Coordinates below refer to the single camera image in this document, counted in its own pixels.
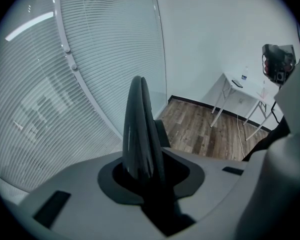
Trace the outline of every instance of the black phone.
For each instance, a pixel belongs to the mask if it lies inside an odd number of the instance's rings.
[[[236,86],[243,88],[243,86],[237,80],[232,80],[232,82],[234,82]]]

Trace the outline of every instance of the water bottle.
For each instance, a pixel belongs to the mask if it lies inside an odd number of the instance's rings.
[[[246,66],[245,69],[243,70],[241,78],[243,80],[246,80],[247,77],[248,77],[248,66]]]

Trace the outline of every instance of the person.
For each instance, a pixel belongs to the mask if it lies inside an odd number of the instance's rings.
[[[269,68],[268,68],[268,59],[265,60],[264,62],[265,64],[265,72],[266,74],[268,74],[269,72]],[[284,70],[286,71],[290,71],[291,70],[291,66],[284,68]],[[290,133],[289,130],[289,126],[287,124],[287,121],[285,119],[285,117],[282,117],[280,123],[277,125],[277,127],[272,130],[267,137],[263,138],[262,140],[260,140],[255,146],[254,148],[249,152],[249,154],[247,154],[242,161],[249,161],[252,154],[256,151],[260,151],[260,150],[267,150],[269,148],[269,146],[275,142],[276,140],[279,140],[283,137],[286,137],[288,134]]]

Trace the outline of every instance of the vinyl plank flooring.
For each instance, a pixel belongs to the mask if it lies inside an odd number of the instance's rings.
[[[251,124],[243,125],[243,121],[227,114],[221,114],[216,124],[210,124],[217,115],[217,111],[188,102],[172,99],[162,111],[164,127],[173,149],[194,153],[218,159],[241,161],[253,147],[268,133],[260,129],[248,141],[256,127]]]

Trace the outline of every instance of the window blind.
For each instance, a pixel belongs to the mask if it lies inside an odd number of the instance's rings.
[[[65,34],[89,91],[122,134],[131,80],[145,77],[152,113],[166,105],[156,0],[61,0]]]
[[[0,26],[0,179],[26,192],[120,143],[61,45],[54,0],[19,0]]]

